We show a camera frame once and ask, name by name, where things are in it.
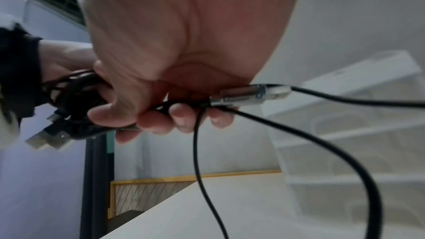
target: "yellow wooden edge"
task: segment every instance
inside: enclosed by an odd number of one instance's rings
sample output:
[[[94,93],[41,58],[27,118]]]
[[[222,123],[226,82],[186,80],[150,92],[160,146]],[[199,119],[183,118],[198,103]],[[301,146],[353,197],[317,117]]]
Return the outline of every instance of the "yellow wooden edge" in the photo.
[[[255,174],[266,174],[266,173],[281,173],[281,170],[261,170],[261,171],[246,171],[246,172],[234,172],[234,173],[212,173],[202,175],[204,177],[231,177],[231,176],[244,176],[244,175],[255,175]],[[111,182],[111,185],[123,185],[123,184],[144,184],[144,183],[161,183],[161,182],[183,182],[183,181],[196,181],[195,175],[180,176],[180,177],[160,177],[160,178],[142,178],[132,180],[115,180]]]
[[[281,170],[261,170],[261,171],[246,171],[246,172],[234,172],[234,173],[212,173],[212,174],[202,175],[202,178],[246,176],[246,175],[258,175],[258,174],[268,174],[268,173],[282,173],[282,171]],[[108,219],[115,217],[115,185],[162,183],[162,182],[188,182],[188,181],[195,182],[196,181],[195,175],[112,181],[110,184],[110,208],[108,209]]]

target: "hand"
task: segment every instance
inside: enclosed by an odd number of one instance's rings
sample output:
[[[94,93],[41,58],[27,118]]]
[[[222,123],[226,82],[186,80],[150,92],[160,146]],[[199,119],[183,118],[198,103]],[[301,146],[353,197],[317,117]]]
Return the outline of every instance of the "hand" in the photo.
[[[40,40],[39,58],[43,82],[51,81],[73,71],[92,69],[96,61],[89,43]]]
[[[147,109],[163,101],[205,98],[247,85],[278,43],[295,0],[79,0],[94,50],[95,70],[113,86],[112,104],[89,111],[99,124],[136,122],[166,134],[192,132],[196,112],[184,104],[171,117]],[[210,109],[217,127],[232,116]],[[118,142],[139,133],[119,132]]]

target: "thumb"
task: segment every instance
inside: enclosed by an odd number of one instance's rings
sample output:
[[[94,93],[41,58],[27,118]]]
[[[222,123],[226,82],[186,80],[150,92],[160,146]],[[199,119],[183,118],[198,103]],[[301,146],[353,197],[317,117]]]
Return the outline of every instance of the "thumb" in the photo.
[[[151,103],[151,83],[140,79],[109,77],[116,93],[112,104],[89,110],[88,116],[97,125],[122,127],[133,124],[139,113],[148,109]]]

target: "wire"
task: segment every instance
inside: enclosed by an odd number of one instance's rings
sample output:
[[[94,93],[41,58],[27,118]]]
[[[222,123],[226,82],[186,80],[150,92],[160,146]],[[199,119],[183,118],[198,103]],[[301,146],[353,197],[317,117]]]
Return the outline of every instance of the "wire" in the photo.
[[[400,100],[366,100],[366,99],[354,99],[344,96],[335,96],[327,93],[321,93],[318,91],[304,89],[296,86],[291,86],[291,89],[294,92],[304,93],[311,96],[320,97],[323,99],[345,103],[345,104],[355,104],[371,107],[397,107],[397,108],[425,108],[424,101],[400,101]]]
[[[216,208],[214,207],[213,203],[211,202],[211,199],[209,198],[207,191],[205,190],[204,183],[202,182],[201,178],[201,172],[199,170],[199,163],[198,163],[198,132],[199,132],[199,126],[201,125],[202,118],[206,112],[207,108],[201,108],[198,114],[198,117],[196,118],[195,123],[195,129],[193,133],[193,166],[195,167],[195,176],[196,180],[198,181],[199,188],[201,189],[202,196],[204,197],[205,201],[207,202],[209,209],[211,210],[212,214],[217,220],[218,225],[220,226],[221,232],[223,233],[224,239],[229,239],[229,235],[227,234],[226,227],[223,224],[223,221],[220,218],[220,215],[218,214]]]
[[[365,239],[379,239],[381,237],[382,233],[382,224],[383,224],[383,206],[382,206],[382,200],[381,196],[379,194],[378,186],[376,185],[375,181],[373,180],[372,176],[368,173],[368,171],[351,155],[345,153],[337,146],[322,140],[318,137],[315,137],[314,135],[311,135],[309,133],[303,132],[301,130],[297,130],[295,128],[275,123],[266,119],[259,118],[254,115],[250,115],[235,109],[227,108],[227,107],[220,107],[222,111],[229,112],[232,114],[236,114],[238,116],[256,121],[258,123],[265,124],[269,127],[278,129],[280,131],[284,131],[287,133],[291,133],[293,135],[296,135],[298,137],[304,138],[306,140],[309,140],[327,150],[332,152],[333,154],[339,156],[341,159],[343,159],[347,164],[349,164],[353,170],[359,175],[360,179],[362,180],[364,187],[366,189],[366,194],[369,201],[369,213],[368,213],[368,221],[367,221],[367,228],[366,228],[366,236]],[[211,209],[211,212],[213,213],[214,217],[217,220],[217,223],[220,226],[220,229],[223,233],[223,236],[225,239],[228,239],[228,234],[226,231],[226,228],[214,208],[214,205],[212,204],[206,190],[204,187],[204,184],[202,182],[201,173],[199,171],[199,164],[198,164],[198,150],[197,150],[197,142],[198,142],[198,133],[199,133],[199,126],[201,124],[202,117],[206,111],[206,108],[202,108],[201,111],[198,114],[194,134],[193,134],[193,164],[195,167],[195,175],[196,179],[198,180],[199,188],[201,189],[202,195],[205,198],[205,201],[207,202],[209,208]]]

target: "gray wall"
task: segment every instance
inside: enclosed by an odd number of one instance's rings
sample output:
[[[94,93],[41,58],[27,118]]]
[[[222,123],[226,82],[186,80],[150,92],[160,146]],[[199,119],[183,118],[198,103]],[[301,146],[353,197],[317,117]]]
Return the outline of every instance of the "gray wall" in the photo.
[[[392,49],[408,50],[425,67],[424,0],[298,0],[290,25],[258,83],[299,84],[362,58]],[[259,108],[244,109],[261,114]],[[116,150],[127,166],[117,178],[193,174],[192,135],[145,135],[143,146]],[[205,124],[200,131],[203,173],[277,168],[264,127],[244,119],[219,131]]]
[[[0,12],[23,21],[45,39],[89,42],[85,29],[29,0],[0,0]],[[49,105],[22,122],[17,143],[0,151],[0,238],[63,238],[79,236],[85,142],[62,151],[32,150],[24,140],[49,124]]]

